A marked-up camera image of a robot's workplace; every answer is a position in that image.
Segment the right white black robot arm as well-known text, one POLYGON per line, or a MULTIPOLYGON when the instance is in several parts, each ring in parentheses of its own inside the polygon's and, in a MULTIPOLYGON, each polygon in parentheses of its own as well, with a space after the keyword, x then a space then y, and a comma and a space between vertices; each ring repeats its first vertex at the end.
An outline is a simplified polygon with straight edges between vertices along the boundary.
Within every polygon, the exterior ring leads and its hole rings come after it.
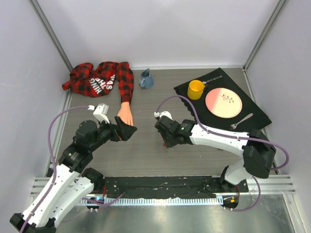
POLYGON ((200 125, 193 120, 178 123, 168 116, 158 116, 156 119, 155 128, 167 148, 183 144, 202 145, 225 150, 240 157, 237 163, 223 169, 217 184, 220 190, 232 191, 251 176, 260 179, 269 177, 276 149, 261 131, 235 133, 200 125))

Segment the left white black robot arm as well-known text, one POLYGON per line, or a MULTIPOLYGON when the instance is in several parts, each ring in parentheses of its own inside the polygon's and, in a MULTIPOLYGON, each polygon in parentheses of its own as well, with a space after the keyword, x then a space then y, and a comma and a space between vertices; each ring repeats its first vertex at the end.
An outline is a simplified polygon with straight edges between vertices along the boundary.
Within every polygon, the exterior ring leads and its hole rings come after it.
POLYGON ((63 151, 53 175, 34 202, 10 223, 21 233, 54 233, 64 217, 87 194, 100 193, 104 176, 87 168, 92 153, 107 141, 127 141, 137 128, 115 117, 116 124, 83 121, 63 151))

